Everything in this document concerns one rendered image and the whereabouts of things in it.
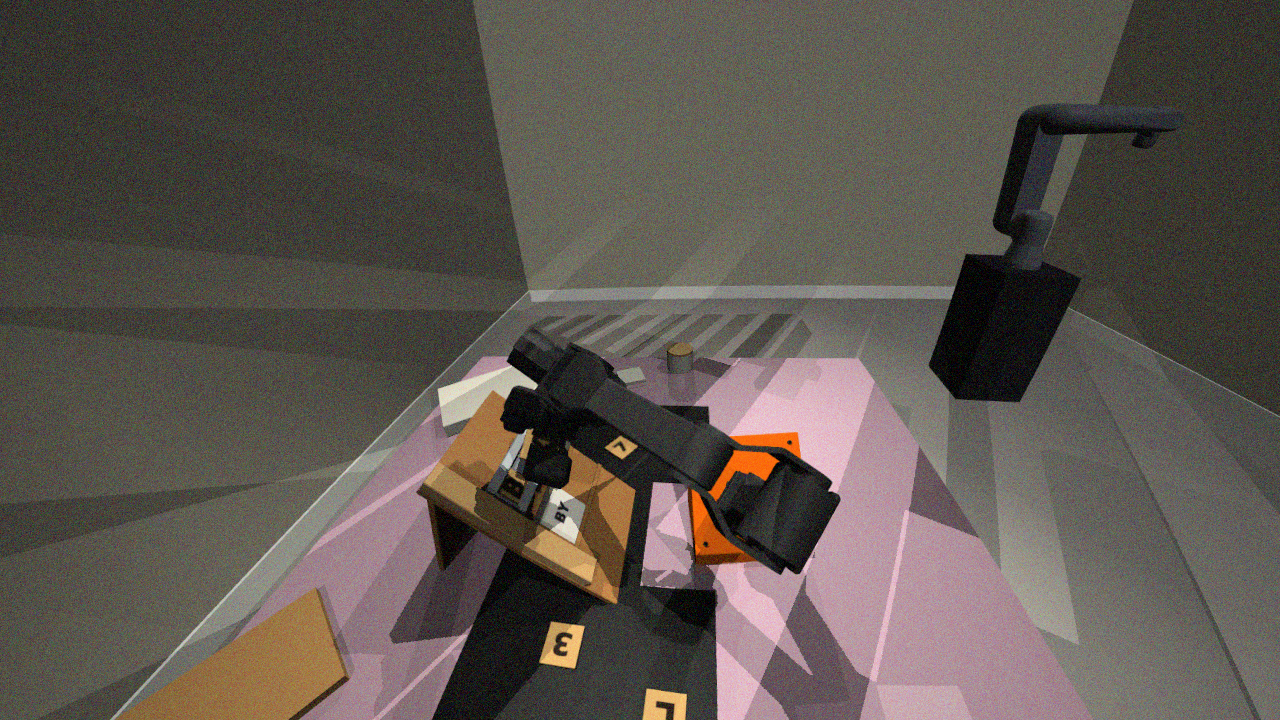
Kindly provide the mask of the cream flat rectangular card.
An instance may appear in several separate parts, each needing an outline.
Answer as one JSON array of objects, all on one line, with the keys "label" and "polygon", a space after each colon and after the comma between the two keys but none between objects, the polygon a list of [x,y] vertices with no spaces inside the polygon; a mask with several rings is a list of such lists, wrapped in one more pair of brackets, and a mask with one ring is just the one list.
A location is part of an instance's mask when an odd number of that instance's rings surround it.
[{"label": "cream flat rectangular card", "polygon": [[637,383],[646,382],[640,366],[620,370],[616,372],[616,374],[620,377],[621,380],[625,380],[626,386],[634,386]]}]

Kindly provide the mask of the white paper ticket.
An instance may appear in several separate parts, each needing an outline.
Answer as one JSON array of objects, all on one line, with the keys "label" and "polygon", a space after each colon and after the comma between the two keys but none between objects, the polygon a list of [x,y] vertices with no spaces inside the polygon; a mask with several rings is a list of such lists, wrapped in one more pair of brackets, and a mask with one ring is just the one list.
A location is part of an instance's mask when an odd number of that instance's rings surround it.
[{"label": "white paper ticket", "polygon": [[553,487],[539,523],[575,544],[585,506],[564,489]]}]

